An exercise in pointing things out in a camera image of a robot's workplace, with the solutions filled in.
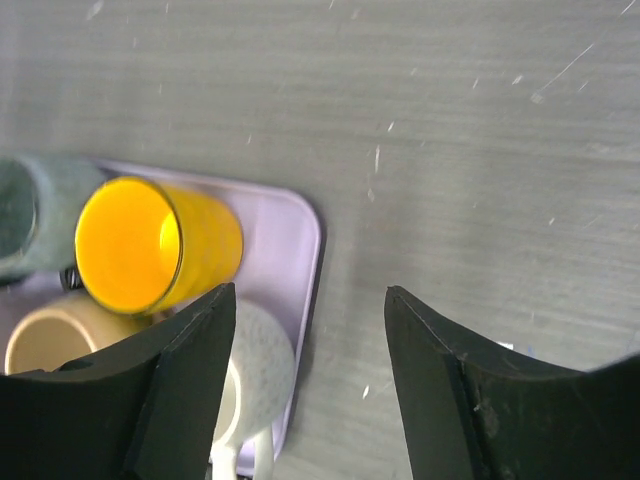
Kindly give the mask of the white speckled ceramic mug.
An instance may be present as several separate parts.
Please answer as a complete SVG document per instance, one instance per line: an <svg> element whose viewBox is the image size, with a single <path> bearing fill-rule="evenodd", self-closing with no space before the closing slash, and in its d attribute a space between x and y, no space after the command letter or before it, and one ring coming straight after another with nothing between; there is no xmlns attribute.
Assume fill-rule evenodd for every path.
<svg viewBox="0 0 640 480"><path fill-rule="evenodd" d="M295 354L285 330L249 300L236 303L233 345L209 460L213 479L235 479L243 445L254 443L255 479L274 469L273 422L293 391Z"/></svg>

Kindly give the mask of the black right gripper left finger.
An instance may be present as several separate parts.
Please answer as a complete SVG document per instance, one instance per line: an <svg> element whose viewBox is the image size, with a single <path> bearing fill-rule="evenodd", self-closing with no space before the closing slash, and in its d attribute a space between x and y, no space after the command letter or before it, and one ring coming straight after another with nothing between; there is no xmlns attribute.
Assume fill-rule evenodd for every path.
<svg viewBox="0 0 640 480"><path fill-rule="evenodd" d="M53 371L1 379L5 479L202 479L236 325L231 283Z"/></svg>

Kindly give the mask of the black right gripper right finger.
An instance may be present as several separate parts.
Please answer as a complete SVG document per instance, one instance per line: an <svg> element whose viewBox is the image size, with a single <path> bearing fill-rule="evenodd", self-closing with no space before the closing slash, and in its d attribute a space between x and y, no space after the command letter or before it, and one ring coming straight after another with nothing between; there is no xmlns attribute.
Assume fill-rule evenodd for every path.
<svg viewBox="0 0 640 480"><path fill-rule="evenodd" d="M386 338L416 479L635 479L639 358L579 371L507 349L399 286Z"/></svg>

